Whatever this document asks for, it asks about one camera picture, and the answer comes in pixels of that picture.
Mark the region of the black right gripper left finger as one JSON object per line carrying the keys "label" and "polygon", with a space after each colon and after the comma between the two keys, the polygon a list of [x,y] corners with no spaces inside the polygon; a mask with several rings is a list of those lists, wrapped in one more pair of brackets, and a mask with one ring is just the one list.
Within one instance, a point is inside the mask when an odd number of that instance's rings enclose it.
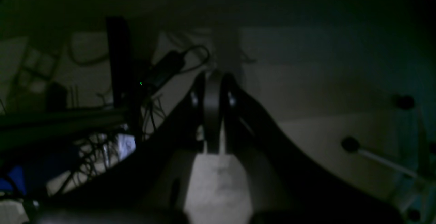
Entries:
{"label": "black right gripper left finger", "polygon": [[46,204],[53,224],[188,224],[183,211],[192,164],[203,143],[205,73],[157,131],[126,159],[96,179]]}

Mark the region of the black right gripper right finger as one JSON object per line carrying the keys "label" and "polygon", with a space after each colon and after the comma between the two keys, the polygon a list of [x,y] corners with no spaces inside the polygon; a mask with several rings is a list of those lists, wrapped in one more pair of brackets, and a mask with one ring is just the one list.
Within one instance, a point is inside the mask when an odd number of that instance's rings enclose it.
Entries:
{"label": "black right gripper right finger", "polygon": [[221,104],[230,123],[228,141],[239,160],[260,152],[277,176],[286,207],[255,212],[251,224],[403,224],[399,211],[347,184],[300,150],[266,109],[226,73]]}

